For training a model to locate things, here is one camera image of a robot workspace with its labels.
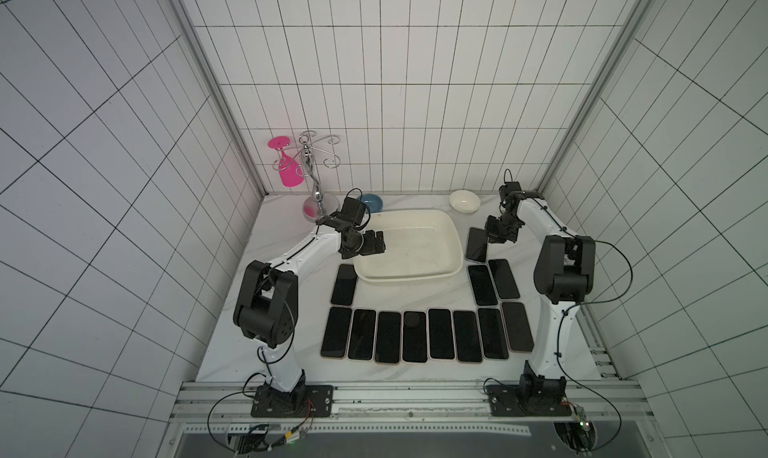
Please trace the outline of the pink stack phone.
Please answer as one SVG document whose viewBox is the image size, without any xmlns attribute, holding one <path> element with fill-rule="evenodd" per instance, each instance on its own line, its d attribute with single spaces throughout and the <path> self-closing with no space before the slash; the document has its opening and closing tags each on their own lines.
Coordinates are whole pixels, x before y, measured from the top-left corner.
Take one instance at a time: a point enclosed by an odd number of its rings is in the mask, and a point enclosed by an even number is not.
<svg viewBox="0 0 768 458">
<path fill-rule="evenodd" d="M 525 306 L 517 302 L 504 302 L 501 310 L 509 349 L 516 353 L 531 353 L 534 339 Z"/>
</svg>

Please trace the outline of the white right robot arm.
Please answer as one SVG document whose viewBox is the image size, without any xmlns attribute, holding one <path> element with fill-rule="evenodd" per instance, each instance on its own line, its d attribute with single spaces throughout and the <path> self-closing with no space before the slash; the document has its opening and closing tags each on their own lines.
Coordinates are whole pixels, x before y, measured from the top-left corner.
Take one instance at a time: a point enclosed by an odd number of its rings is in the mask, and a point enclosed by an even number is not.
<svg viewBox="0 0 768 458">
<path fill-rule="evenodd" d="M 500 215 L 488 217 L 485 224 L 489 241 L 514 243 L 519 231 L 528 228 L 540 244 L 533 284 L 542 306 L 515 397 L 524 413 L 547 414 L 565 398 L 564 355 L 575 317 L 593 289 L 596 243 L 570 232 L 538 193 L 522 190 L 517 182 L 502 185 L 499 196 Z"/>
</svg>

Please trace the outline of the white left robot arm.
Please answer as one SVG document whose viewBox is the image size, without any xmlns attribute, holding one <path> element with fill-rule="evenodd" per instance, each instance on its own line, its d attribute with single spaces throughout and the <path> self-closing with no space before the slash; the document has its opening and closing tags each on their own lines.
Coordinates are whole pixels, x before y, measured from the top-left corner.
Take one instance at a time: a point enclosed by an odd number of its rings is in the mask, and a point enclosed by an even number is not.
<svg viewBox="0 0 768 458">
<path fill-rule="evenodd" d="M 335 254 L 347 260 L 385 251 L 382 231 L 364 231 L 356 222 L 326 217 L 289 251 L 246 266 L 233 323 L 257 343 L 257 359 L 266 367 L 266 380 L 253 395 L 257 405 L 286 415 L 298 414 L 306 406 L 306 373 L 293 349 L 301 280 Z"/>
</svg>

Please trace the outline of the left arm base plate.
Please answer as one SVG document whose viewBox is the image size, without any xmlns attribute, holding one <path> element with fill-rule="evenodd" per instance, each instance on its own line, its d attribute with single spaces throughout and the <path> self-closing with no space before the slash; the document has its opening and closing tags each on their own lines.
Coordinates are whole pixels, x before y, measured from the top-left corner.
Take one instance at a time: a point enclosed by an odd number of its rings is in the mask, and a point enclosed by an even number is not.
<svg viewBox="0 0 768 458">
<path fill-rule="evenodd" d="M 259 386 L 254 392 L 253 418 L 298 418 L 309 415 L 326 418 L 331 415 L 333 394 L 331 385 L 299 383 L 291 392 L 281 392 L 269 385 Z"/>
</svg>

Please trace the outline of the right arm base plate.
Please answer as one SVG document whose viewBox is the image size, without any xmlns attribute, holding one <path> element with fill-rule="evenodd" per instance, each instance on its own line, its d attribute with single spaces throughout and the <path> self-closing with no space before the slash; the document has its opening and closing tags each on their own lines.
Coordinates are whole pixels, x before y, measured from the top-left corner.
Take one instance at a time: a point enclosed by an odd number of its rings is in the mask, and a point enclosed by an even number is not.
<svg viewBox="0 0 768 458">
<path fill-rule="evenodd" d="M 572 415 L 572 408 L 563 397 L 555 395 L 525 396 L 517 385 L 494 382 L 485 384 L 484 392 L 491 415 L 504 418 L 565 418 Z"/>
</svg>

